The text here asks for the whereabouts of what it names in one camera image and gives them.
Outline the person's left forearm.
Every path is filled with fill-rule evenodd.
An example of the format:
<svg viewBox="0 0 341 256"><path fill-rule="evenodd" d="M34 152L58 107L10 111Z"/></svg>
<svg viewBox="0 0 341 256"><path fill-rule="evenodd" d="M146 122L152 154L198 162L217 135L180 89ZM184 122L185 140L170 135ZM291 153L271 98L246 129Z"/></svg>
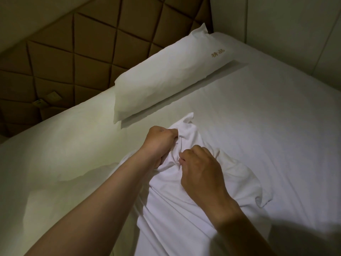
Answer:
<svg viewBox="0 0 341 256"><path fill-rule="evenodd" d="M109 256L151 170L151 163L134 153L24 256Z"/></svg>

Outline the white pillow with embroidery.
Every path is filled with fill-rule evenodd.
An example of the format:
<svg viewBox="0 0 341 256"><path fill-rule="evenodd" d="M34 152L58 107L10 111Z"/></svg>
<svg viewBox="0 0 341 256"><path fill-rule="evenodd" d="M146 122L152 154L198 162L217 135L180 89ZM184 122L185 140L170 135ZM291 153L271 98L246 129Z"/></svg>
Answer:
<svg viewBox="0 0 341 256"><path fill-rule="evenodd" d="M113 123L143 111L206 78L234 58L234 51L203 23L115 80Z"/></svg>

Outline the beige wall switch panel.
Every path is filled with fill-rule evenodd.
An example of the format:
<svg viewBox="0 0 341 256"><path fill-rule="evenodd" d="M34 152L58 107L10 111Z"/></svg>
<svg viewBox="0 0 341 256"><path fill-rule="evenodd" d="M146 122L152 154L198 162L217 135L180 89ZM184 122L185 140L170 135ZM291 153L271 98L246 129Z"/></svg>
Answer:
<svg viewBox="0 0 341 256"><path fill-rule="evenodd" d="M45 109L53 104L63 100L62 96L59 95L56 91L53 91L45 96L43 98L40 98L34 102L32 102L32 105L39 108L39 109Z"/></svg>

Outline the person's left hand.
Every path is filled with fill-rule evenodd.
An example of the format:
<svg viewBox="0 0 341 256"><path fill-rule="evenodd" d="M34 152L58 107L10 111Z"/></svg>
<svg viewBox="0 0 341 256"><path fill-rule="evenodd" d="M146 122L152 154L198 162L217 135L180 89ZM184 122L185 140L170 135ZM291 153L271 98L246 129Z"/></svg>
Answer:
<svg viewBox="0 0 341 256"><path fill-rule="evenodd" d="M152 126L139 149L146 160L151 163L152 169L154 164L164 154L169 153L178 138L177 129L166 129L160 126Z"/></svg>

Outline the person's right forearm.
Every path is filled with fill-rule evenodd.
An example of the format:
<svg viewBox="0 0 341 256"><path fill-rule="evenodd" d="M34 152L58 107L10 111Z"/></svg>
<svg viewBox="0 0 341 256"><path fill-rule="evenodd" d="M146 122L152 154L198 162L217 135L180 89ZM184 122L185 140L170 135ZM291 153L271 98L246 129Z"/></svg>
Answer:
<svg viewBox="0 0 341 256"><path fill-rule="evenodd" d="M277 256L236 202L217 211L212 224L230 256Z"/></svg>

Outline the brown quilted headboard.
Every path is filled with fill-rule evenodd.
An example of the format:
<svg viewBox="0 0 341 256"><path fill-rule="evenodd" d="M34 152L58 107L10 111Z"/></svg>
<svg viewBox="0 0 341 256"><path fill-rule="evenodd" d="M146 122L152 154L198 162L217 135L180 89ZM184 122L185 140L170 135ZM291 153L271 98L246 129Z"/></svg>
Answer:
<svg viewBox="0 0 341 256"><path fill-rule="evenodd" d="M115 85L205 24L210 0L91 0L0 53L0 135L15 136ZM32 102L56 91L63 100Z"/></svg>

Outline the white bed sheet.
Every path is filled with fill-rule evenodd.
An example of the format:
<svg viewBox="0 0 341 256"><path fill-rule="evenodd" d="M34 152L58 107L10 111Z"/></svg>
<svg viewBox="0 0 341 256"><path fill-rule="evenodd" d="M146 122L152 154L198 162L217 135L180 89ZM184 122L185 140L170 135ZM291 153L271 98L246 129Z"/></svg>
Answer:
<svg viewBox="0 0 341 256"><path fill-rule="evenodd" d="M279 255L341 256L341 92L226 34L234 61L113 124L115 88L0 144L0 256L21 255L32 190L119 162L154 125L190 112L203 139L248 166L272 200Z"/></svg>

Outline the person's right hand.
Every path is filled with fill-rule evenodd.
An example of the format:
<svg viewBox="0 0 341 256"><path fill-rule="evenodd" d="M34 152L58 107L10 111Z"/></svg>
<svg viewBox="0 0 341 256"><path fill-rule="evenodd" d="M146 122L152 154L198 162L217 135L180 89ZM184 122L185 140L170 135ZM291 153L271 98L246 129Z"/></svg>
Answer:
<svg viewBox="0 0 341 256"><path fill-rule="evenodd" d="M205 165L182 168L181 185L211 223L217 211L235 202L226 189L221 165L212 154Z"/></svg>

